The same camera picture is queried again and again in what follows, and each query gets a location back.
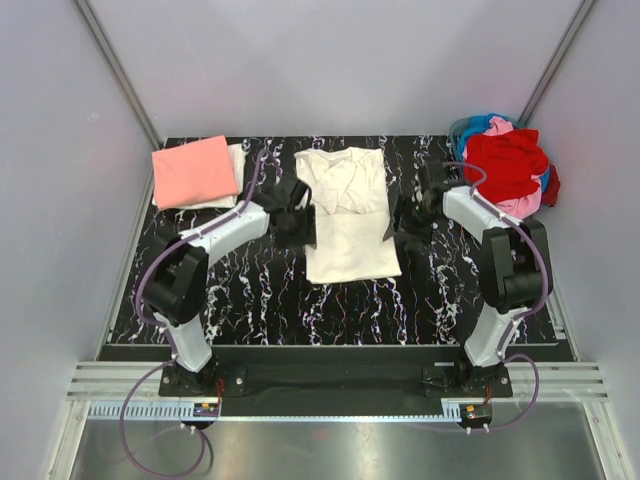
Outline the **cream white t shirt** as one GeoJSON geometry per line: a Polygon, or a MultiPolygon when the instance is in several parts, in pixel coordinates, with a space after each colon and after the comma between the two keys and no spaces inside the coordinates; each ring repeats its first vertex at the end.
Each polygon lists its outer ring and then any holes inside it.
{"type": "Polygon", "coordinates": [[[316,243],[305,248],[306,279],[336,284],[396,277],[394,240],[381,149],[308,149],[294,154],[299,180],[311,188],[316,243]]]}

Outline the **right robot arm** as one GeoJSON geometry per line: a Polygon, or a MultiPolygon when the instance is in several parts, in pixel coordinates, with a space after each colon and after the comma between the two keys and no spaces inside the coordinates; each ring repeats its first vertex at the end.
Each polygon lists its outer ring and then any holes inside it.
{"type": "Polygon", "coordinates": [[[446,218],[479,242],[481,312],[453,367],[428,383],[472,397],[500,379],[519,325],[544,307],[553,290],[552,269],[541,222],[518,219],[486,199],[480,187],[487,174],[468,182],[449,177],[447,166],[428,162],[420,167],[414,192],[395,202],[384,237],[405,245],[426,244],[434,223],[446,218]]]}

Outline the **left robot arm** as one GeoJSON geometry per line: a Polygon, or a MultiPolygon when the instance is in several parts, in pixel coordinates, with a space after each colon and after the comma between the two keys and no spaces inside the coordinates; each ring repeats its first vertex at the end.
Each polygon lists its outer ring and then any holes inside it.
{"type": "Polygon", "coordinates": [[[200,319],[209,271],[229,253],[265,235],[281,249],[313,246],[316,227],[311,200],[311,187],[286,175],[264,191],[250,189],[246,199],[205,224],[154,238],[156,257],[139,284],[135,308],[143,322],[165,334],[172,366],[193,395],[206,395],[220,384],[218,362],[200,319]]]}

